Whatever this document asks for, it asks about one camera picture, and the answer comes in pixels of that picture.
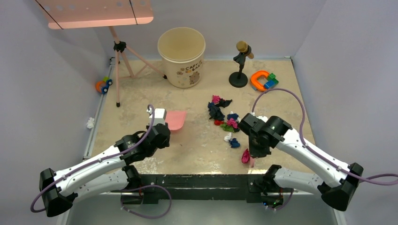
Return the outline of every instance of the round black base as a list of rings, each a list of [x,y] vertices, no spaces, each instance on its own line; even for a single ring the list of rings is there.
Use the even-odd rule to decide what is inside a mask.
[[[237,78],[239,72],[234,72],[230,75],[230,84],[236,88],[242,88],[247,84],[247,76],[242,73],[240,79]]]

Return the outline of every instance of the white wall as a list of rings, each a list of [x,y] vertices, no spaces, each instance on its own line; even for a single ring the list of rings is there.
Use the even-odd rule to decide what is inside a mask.
[[[0,0],[0,27],[0,224],[55,224],[29,210],[39,173],[82,160],[108,59],[93,29],[50,30],[32,0]]]
[[[328,0],[293,57],[317,145],[364,176],[398,172],[397,22],[396,0]],[[362,183],[348,224],[396,225],[397,202],[398,186]]]
[[[294,55],[326,0],[151,0],[154,20],[119,26],[116,31],[139,54],[159,59],[157,42],[174,27],[191,27],[206,40],[206,59],[231,59],[235,44],[246,40],[257,59]],[[114,55],[107,28],[95,28],[108,54]]]

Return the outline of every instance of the bucket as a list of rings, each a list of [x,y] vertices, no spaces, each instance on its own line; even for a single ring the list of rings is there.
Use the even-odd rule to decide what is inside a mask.
[[[177,27],[159,38],[158,51],[168,81],[179,88],[189,88],[203,76],[205,38],[197,30]]]

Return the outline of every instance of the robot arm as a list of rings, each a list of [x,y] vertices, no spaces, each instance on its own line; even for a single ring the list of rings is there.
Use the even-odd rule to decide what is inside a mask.
[[[347,209],[359,180],[341,170],[361,176],[362,166],[357,163],[348,165],[306,140],[313,150],[338,165],[338,169],[332,167],[303,146],[297,130],[277,116],[269,119],[257,118],[248,113],[240,121],[238,127],[249,136],[249,152],[253,158],[270,155],[269,148],[277,148],[292,155],[316,173],[290,171],[279,165],[272,165],[262,182],[265,188],[288,187],[321,194],[322,200],[329,206],[341,211]]]
[[[132,150],[120,154],[141,141],[144,135],[139,136],[139,134],[146,131],[126,135],[104,152],[73,167],[56,172],[48,168],[40,173],[39,189],[41,191],[55,180],[61,179],[42,195],[48,217],[64,213],[72,207],[73,202],[111,190],[137,188],[140,185],[139,174],[130,164],[151,157],[158,148],[168,147],[170,141],[170,130],[165,122],[166,110],[155,109],[154,113],[152,111],[148,113],[150,113],[150,120],[154,116],[153,126],[141,144]],[[106,174],[118,168],[122,170]]]

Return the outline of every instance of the beige table surface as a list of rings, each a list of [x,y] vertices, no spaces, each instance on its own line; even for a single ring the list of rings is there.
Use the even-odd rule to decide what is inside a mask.
[[[161,61],[152,63],[161,68]],[[133,71],[138,71],[143,65],[140,61],[131,61],[130,64]],[[120,76],[128,75],[123,62],[120,67]],[[244,73],[248,77],[258,70],[274,73],[279,80],[278,87],[289,89],[301,97],[290,60],[246,61]],[[185,110],[187,116],[184,127],[172,134],[170,147],[157,150],[153,157],[134,163],[141,174],[245,174],[255,170],[266,170],[272,164],[310,172],[298,160],[278,149],[273,149],[272,155],[256,159],[254,168],[249,168],[247,164],[241,163],[242,153],[248,147],[247,136],[241,131],[232,135],[241,143],[238,149],[232,149],[223,140],[227,132],[208,119],[207,104],[212,95],[232,99],[231,105],[222,108],[222,112],[227,115],[233,111],[242,118],[251,111],[256,97],[260,94],[250,85],[240,89],[232,87],[228,77],[235,71],[238,71],[238,64],[232,60],[207,60],[204,62],[203,76],[199,83],[188,89],[180,89],[147,68],[137,78],[120,81],[120,108],[116,107],[114,82],[107,93],[92,155],[101,153],[124,135],[145,130],[149,122],[148,114],[145,112],[146,105],[151,103],[155,108],[165,108],[168,111]],[[277,115],[296,129],[301,120],[298,102],[293,96],[282,91],[264,95],[257,104],[255,113],[267,117]],[[304,125],[304,137],[314,143],[308,120]]]

